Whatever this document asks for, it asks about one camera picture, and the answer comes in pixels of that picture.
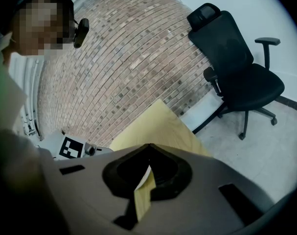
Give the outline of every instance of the black office chair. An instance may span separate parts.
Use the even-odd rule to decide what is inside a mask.
[[[269,45],[276,46],[280,40],[269,37],[255,40],[264,48],[264,68],[253,63],[253,56],[228,11],[220,11],[215,5],[205,3],[188,15],[187,20],[192,27],[188,35],[190,40],[208,57],[214,68],[204,70],[204,77],[217,95],[222,96],[227,107],[218,117],[244,111],[244,131],[239,135],[241,140],[246,136],[248,112],[251,110],[271,117],[271,124],[276,125],[275,114],[262,107],[284,91],[283,82],[269,71]]]

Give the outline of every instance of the white wall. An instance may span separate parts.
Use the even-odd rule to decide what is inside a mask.
[[[254,62],[264,65],[263,47],[254,40],[276,37],[278,46],[270,46],[270,70],[285,84],[283,96],[297,101],[297,27],[278,0],[181,0],[192,10],[205,2],[230,12],[251,53]]]

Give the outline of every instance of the rectangular slot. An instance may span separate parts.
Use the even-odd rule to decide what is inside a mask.
[[[226,198],[233,210],[243,221],[245,226],[259,219],[263,213],[246,197],[234,184],[219,187],[219,191]]]
[[[85,169],[84,166],[75,165],[75,166],[70,166],[70,167],[66,167],[66,168],[61,168],[59,170],[60,170],[62,175],[66,175],[66,174],[77,172],[77,171],[80,171],[80,170],[83,170],[83,169]]]

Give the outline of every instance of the table surface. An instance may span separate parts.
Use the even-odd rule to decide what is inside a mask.
[[[195,135],[160,99],[125,128],[113,140],[110,149],[118,151],[145,143],[166,145],[210,156]],[[150,191],[155,187],[155,179],[151,171],[146,182],[134,192],[138,221],[148,211]]]

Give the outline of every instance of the person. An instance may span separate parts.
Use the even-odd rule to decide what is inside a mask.
[[[37,56],[45,50],[62,49],[72,43],[74,27],[72,0],[23,0],[1,31],[4,64],[9,65],[13,52]]]
[[[8,70],[13,52],[37,56],[72,43],[74,22],[71,0],[23,0],[0,32],[0,220],[9,213],[15,216],[10,226],[2,226],[5,230],[47,234],[54,229],[68,234],[42,176],[39,149],[11,131],[26,95]]]

